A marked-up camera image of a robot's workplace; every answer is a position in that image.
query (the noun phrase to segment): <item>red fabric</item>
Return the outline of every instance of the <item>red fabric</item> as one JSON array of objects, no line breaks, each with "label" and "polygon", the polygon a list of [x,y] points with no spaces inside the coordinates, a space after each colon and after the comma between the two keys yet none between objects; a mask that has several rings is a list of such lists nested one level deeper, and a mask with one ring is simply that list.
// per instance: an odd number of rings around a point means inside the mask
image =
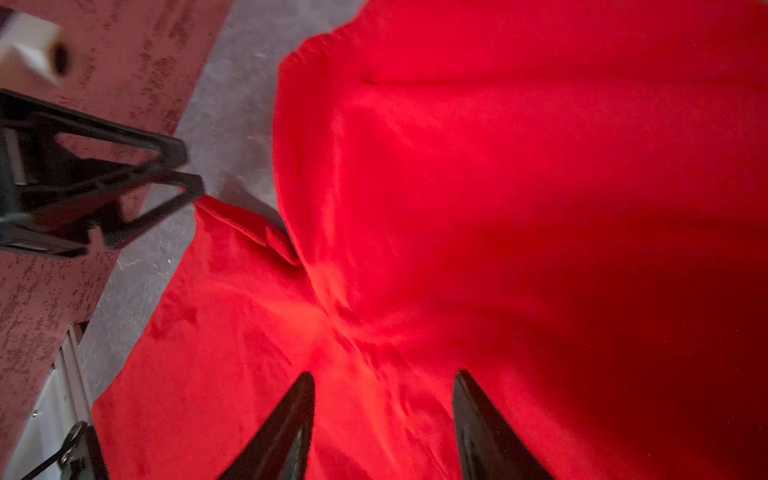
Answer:
[{"label": "red fabric", "polygon": [[556,478],[762,478],[768,10],[369,3],[280,69],[288,240],[210,198],[94,406],[213,478],[303,370],[309,478],[458,478],[467,368]]}]

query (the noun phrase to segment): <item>dark hole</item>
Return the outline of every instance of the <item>dark hole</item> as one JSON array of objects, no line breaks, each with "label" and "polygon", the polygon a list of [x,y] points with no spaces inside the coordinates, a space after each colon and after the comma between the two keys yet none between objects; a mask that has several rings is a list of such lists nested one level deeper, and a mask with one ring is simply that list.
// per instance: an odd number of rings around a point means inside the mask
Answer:
[{"label": "dark hole", "polygon": [[64,45],[56,45],[53,51],[53,63],[56,73],[62,77],[69,72],[69,50]]}]

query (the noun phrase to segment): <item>gray table surface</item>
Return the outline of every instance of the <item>gray table surface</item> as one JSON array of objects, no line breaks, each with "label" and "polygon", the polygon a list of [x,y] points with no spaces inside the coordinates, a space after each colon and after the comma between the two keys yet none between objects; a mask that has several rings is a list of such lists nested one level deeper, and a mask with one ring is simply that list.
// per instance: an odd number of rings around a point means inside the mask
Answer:
[{"label": "gray table surface", "polygon": [[[186,142],[183,169],[206,192],[281,223],[272,174],[272,116],[277,67],[303,40],[333,30],[362,0],[236,0],[208,58],[176,136]],[[152,187],[144,209],[169,197]],[[92,404],[125,364],[194,235],[192,207],[126,247],[80,342]]]}]

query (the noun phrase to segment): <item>reddish brown floor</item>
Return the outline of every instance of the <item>reddish brown floor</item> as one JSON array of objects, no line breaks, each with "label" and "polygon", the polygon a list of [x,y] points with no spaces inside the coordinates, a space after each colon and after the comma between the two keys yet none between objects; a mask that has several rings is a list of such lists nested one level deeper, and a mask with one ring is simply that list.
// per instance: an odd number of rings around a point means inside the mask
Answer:
[{"label": "reddish brown floor", "polygon": [[[65,28],[85,54],[76,82],[48,100],[173,134],[232,0],[2,2]],[[130,161],[127,154],[113,157]],[[132,198],[132,209],[146,192]],[[60,261],[0,253],[0,472],[68,326],[88,319],[113,253]]]}]

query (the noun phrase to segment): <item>black mechanical part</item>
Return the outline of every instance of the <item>black mechanical part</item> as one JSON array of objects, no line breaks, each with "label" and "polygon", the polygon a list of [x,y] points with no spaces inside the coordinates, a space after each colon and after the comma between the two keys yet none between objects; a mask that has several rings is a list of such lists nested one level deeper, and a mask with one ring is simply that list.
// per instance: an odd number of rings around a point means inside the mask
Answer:
[{"label": "black mechanical part", "polygon": [[75,423],[58,452],[22,480],[32,480],[54,463],[58,463],[61,469],[61,480],[109,480],[96,430],[85,422]]},{"label": "black mechanical part", "polygon": [[453,384],[453,414],[464,480],[553,480],[466,370]]},{"label": "black mechanical part", "polygon": [[315,380],[304,372],[219,480],[303,480],[314,418]]},{"label": "black mechanical part", "polygon": [[[56,141],[62,133],[157,156],[139,165],[82,159]],[[119,249],[204,195],[199,176],[174,171],[185,163],[187,152],[178,139],[0,90],[0,250],[79,257],[88,251],[93,225],[101,226],[108,249]],[[175,185],[182,192],[124,220],[120,196],[144,184]]]}]

